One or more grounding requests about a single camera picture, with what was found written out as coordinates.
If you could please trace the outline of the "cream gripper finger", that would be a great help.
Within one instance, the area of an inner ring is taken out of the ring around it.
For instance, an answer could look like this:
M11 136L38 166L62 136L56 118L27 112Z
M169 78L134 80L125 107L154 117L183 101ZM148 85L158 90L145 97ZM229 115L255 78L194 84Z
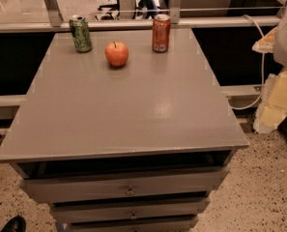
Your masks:
M275 32L276 28L273 28L253 45L252 50L258 53L273 53Z

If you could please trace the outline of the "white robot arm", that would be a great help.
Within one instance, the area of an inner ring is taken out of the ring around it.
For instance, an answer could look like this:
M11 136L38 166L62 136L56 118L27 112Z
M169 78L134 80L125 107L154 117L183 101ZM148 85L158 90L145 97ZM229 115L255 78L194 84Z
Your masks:
M276 63L283 66L279 74L270 74L262 90L262 101L253 128L257 133L270 133L287 116L287 14L266 36L256 42L253 51L271 53Z

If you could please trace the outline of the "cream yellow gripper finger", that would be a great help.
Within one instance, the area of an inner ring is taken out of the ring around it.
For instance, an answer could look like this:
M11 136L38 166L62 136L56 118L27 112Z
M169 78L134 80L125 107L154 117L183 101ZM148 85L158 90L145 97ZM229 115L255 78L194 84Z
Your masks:
M287 69L280 74L270 74L263 88L253 122L257 133L270 133L287 117Z

